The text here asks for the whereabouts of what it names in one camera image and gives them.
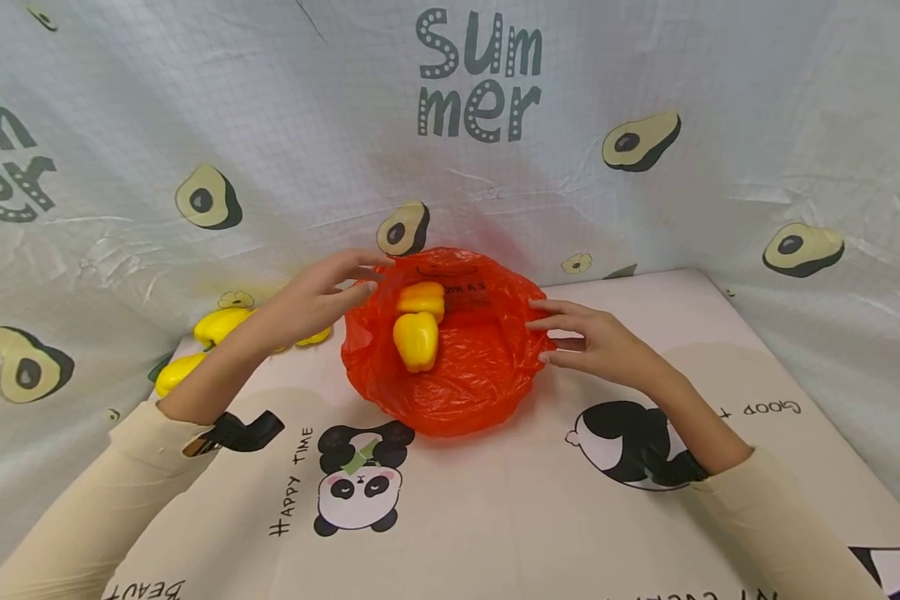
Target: finger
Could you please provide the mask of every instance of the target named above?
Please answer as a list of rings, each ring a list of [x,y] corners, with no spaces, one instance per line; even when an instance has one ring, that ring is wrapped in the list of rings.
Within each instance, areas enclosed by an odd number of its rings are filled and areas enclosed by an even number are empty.
[[[587,349],[587,340],[583,338],[550,338],[550,340],[556,343],[557,348],[570,350],[572,353],[582,353]]]
[[[336,309],[343,315],[351,308],[356,308],[365,303],[367,299],[373,295],[373,292],[375,292],[376,289],[376,282],[358,283],[357,285],[351,285],[347,289],[341,291],[340,294],[327,296],[326,301],[334,303]]]
[[[392,267],[396,264],[387,254],[370,247],[351,247],[338,255],[342,255],[345,261],[354,266]]]
[[[533,330],[550,330],[562,329],[563,331],[574,331],[583,334],[583,329],[587,327],[587,321],[582,317],[574,315],[551,315],[549,317],[539,318],[537,321],[527,323],[527,329]]]
[[[345,277],[347,277],[347,279],[362,280],[362,282],[382,282],[384,280],[384,274],[368,269],[367,267],[354,267],[350,272],[345,274]]]
[[[350,274],[354,273],[362,265],[364,267],[391,267],[393,264],[393,259],[387,257],[387,254],[355,247],[343,252],[337,252],[330,258],[326,258],[322,263],[319,263],[319,271],[322,273],[322,277],[330,283],[340,283],[344,282],[344,280],[355,278],[350,277]]]
[[[530,305],[531,308],[538,308],[556,315],[577,315],[578,317],[581,317],[593,312],[593,309],[583,306],[582,304],[577,304],[576,302],[552,301],[552,299],[530,301]]]
[[[548,350],[540,352],[539,360],[560,368],[575,368],[577,371],[587,371],[583,368],[585,361],[583,355],[578,352],[563,352],[563,350]]]

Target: wrist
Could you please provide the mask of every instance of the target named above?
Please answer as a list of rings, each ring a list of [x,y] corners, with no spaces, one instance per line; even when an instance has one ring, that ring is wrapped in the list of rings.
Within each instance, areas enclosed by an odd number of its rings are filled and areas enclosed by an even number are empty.
[[[233,360],[248,360],[259,364],[278,348],[278,345],[268,339],[267,329],[250,317],[240,327],[230,332],[220,346],[213,348],[211,352],[227,354]]]
[[[267,306],[264,306],[254,311],[254,314],[241,323],[231,335],[239,333],[241,344],[246,345],[247,349],[252,348],[257,353],[271,355],[292,346],[293,342],[297,341],[293,338],[293,331],[290,331],[297,328],[292,325],[286,316],[280,317],[275,311],[271,314]],[[293,341],[288,342],[288,336],[293,338]]]
[[[158,408],[173,421],[213,424],[268,356],[253,328],[241,324],[160,400]]]
[[[690,380],[662,357],[659,363],[648,372],[644,384],[638,388],[655,403],[666,402],[666,398],[678,396],[680,391],[690,385]]]

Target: person's left hand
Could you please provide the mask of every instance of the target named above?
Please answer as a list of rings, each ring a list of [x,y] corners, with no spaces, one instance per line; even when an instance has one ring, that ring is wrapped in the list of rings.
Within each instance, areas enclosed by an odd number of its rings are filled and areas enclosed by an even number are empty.
[[[346,311],[367,301],[383,276],[370,267],[391,267],[393,260],[375,250],[337,252],[297,274],[284,289],[237,329],[251,333],[268,352],[292,346],[329,328]],[[348,279],[364,282],[341,290]]]

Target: black strap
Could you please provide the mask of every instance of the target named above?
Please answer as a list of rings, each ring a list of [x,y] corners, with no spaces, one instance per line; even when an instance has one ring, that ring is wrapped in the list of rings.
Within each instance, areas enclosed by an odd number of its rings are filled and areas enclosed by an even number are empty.
[[[224,412],[214,423],[214,427],[200,438],[229,448],[235,453],[255,453],[265,448],[283,428],[283,422],[273,412],[262,412],[249,425],[244,425],[230,412]]]

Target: hand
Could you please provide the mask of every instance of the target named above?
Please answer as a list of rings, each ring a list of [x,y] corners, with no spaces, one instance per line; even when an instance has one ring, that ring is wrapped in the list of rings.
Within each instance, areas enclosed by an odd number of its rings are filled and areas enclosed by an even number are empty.
[[[391,267],[393,260],[375,250],[345,250],[305,267],[284,289],[241,324],[269,352],[292,346],[329,328],[343,314],[367,301],[383,275],[369,267]],[[341,290],[348,279],[364,283]]]
[[[541,353],[540,360],[545,363],[590,373],[648,396],[661,384],[682,376],[610,313],[552,299],[531,301],[530,305],[552,315],[528,322],[528,329],[562,329],[583,335],[553,338],[559,349]]]

